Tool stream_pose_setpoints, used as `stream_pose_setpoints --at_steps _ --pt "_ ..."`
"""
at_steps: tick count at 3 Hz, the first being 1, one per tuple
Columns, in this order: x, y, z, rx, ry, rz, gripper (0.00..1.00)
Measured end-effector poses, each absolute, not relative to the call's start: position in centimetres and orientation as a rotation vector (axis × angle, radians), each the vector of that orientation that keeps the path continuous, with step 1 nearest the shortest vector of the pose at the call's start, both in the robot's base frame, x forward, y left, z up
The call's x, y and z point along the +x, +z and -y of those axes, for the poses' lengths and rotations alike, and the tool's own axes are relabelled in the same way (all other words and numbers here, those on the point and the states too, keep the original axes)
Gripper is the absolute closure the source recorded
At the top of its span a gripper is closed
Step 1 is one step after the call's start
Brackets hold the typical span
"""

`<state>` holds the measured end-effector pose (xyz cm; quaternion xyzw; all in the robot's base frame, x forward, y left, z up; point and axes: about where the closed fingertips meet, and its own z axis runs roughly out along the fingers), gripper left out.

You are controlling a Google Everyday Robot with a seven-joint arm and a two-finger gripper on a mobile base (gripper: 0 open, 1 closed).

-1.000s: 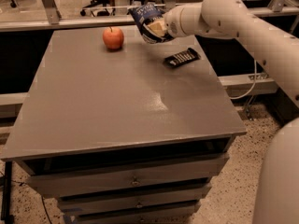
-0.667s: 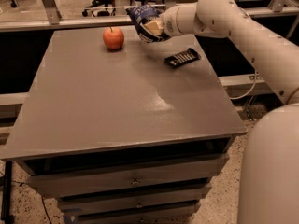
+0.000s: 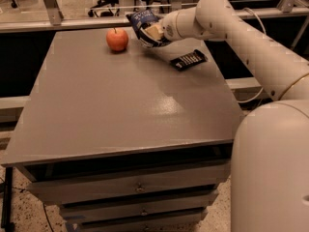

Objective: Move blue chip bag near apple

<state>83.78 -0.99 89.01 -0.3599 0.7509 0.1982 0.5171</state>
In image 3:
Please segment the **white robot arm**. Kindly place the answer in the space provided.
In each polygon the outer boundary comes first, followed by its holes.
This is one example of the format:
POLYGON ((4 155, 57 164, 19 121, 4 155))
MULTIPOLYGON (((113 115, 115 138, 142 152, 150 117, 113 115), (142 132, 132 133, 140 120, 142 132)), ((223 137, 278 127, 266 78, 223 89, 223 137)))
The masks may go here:
POLYGON ((152 40, 224 40, 271 101, 235 135, 232 232, 309 232, 309 62, 244 22, 228 0, 200 0, 145 29, 152 40))

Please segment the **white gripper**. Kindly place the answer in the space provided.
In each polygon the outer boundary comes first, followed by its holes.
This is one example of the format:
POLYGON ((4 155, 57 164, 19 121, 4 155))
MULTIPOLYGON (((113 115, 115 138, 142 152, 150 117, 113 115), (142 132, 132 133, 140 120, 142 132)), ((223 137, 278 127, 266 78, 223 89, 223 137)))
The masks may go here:
POLYGON ((173 42, 178 41, 181 36, 177 29, 177 17, 178 12, 174 11, 167 14, 159 23, 152 24, 150 27, 145 29, 146 36, 154 41, 159 41, 163 36, 173 42))

